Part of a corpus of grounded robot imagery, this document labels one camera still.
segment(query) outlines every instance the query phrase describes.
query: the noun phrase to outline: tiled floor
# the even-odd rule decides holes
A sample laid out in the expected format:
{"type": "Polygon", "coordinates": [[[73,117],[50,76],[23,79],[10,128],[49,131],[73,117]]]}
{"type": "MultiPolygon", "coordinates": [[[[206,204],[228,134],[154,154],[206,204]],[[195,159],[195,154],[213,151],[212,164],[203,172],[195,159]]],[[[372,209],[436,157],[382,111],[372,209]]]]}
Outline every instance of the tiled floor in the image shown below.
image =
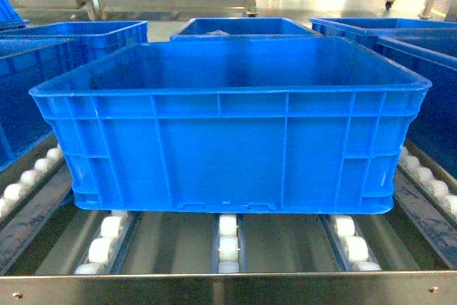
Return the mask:
{"type": "MultiPolygon", "coordinates": [[[[396,0],[392,10],[387,12],[385,0],[257,0],[259,16],[283,16],[309,25],[312,16],[359,16],[359,17],[406,17],[417,18],[425,0],[396,0]]],[[[432,14],[435,20],[442,20],[441,12],[448,7],[448,0],[437,0],[432,14]]],[[[56,21],[88,20],[85,11],[37,12],[21,11],[31,24],[47,24],[56,21]]],[[[149,21],[149,41],[168,41],[190,18],[201,14],[151,14],[125,13],[110,14],[110,20],[149,21]]],[[[239,16],[239,14],[218,14],[217,16],[239,16]]]]}

